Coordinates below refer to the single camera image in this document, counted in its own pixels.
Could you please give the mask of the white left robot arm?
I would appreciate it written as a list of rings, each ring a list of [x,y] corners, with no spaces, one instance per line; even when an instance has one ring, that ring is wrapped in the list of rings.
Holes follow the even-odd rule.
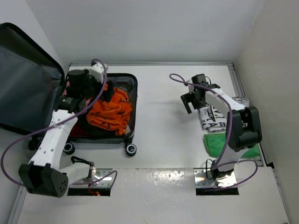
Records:
[[[78,120],[92,105],[86,105],[86,98],[80,84],[80,76],[70,81],[70,88],[78,84],[66,95],[60,96],[54,106],[52,119],[47,128],[36,131],[45,136],[28,164],[19,168],[19,176],[26,190],[31,194],[62,197],[68,187],[81,179],[87,179],[87,185],[93,184],[94,163],[75,159],[71,166],[59,168],[60,158],[69,134]]]

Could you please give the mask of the black white kids suitcase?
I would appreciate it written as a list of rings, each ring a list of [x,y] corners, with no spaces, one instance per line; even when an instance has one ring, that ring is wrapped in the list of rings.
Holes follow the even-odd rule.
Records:
[[[19,27],[9,22],[0,25],[0,126],[23,135],[33,133],[28,143],[29,150],[37,150],[43,140],[43,134],[35,132],[50,124],[55,102],[65,93],[68,71],[64,72],[59,63]],[[114,87],[125,91],[132,103],[133,112],[126,133],[103,139],[69,136],[64,147],[66,154],[75,152],[74,142],[124,143],[128,156],[136,154],[133,137],[137,79],[128,73],[108,73],[108,80],[113,81]],[[105,86],[94,98],[94,104],[102,98]]]

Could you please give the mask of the newspaper print cloth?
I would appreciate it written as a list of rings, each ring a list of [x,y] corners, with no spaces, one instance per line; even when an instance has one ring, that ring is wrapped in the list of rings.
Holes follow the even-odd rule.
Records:
[[[226,97],[226,100],[230,102],[232,106],[233,102],[241,104],[244,107],[249,107],[249,100],[242,97]],[[215,107],[206,104],[204,101],[199,101],[198,114],[202,124],[202,128],[209,133],[223,132],[227,127],[227,119],[217,110]]]

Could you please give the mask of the pink cosmetic case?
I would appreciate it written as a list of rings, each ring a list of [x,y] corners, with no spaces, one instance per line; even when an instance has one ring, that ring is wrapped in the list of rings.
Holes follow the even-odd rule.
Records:
[[[86,100],[86,106],[85,108],[83,109],[84,111],[88,111],[92,108],[93,104],[94,104],[94,98],[90,98],[88,100]]]

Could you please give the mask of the red garment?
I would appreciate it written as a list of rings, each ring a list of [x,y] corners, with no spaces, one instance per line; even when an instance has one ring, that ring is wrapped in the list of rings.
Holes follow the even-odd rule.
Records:
[[[72,138],[85,138],[88,137],[88,133],[77,122],[72,128],[69,136]]]

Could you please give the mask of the green microfiber cloth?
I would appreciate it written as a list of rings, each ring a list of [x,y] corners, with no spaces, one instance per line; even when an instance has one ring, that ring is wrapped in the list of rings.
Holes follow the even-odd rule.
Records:
[[[224,144],[226,141],[225,133],[213,133],[204,135],[204,144],[207,153],[214,158],[220,156]],[[242,159],[254,159],[260,155],[260,151],[257,145],[250,148],[246,153],[242,155]]]

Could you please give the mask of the black garment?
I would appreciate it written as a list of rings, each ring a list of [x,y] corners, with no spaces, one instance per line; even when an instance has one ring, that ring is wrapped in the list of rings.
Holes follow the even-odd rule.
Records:
[[[97,138],[97,139],[103,139],[103,138],[110,138],[110,137],[115,137],[115,131],[109,131],[102,129],[97,126],[93,126],[89,124],[86,120],[86,117],[80,117],[78,119],[78,133],[81,136],[85,137],[92,137],[92,138]]]

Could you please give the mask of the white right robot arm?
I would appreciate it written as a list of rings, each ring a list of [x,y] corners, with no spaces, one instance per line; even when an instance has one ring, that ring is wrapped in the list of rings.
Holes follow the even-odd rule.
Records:
[[[191,113],[189,103],[194,109],[211,105],[227,120],[223,149],[207,176],[216,180],[231,174],[241,157],[262,140],[258,109],[236,102],[219,85],[209,84],[203,74],[193,76],[189,82],[181,78],[180,82],[189,89],[181,96],[188,113]]]

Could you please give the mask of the orange patterned towel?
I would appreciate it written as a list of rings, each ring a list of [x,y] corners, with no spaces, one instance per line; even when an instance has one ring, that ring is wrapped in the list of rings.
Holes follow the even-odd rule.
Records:
[[[109,102],[100,98],[86,115],[87,122],[106,131],[114,131],[117,136],[124,135],[133,112],[128,94],[111,84],[106,84],[104,94],[112,90]]]

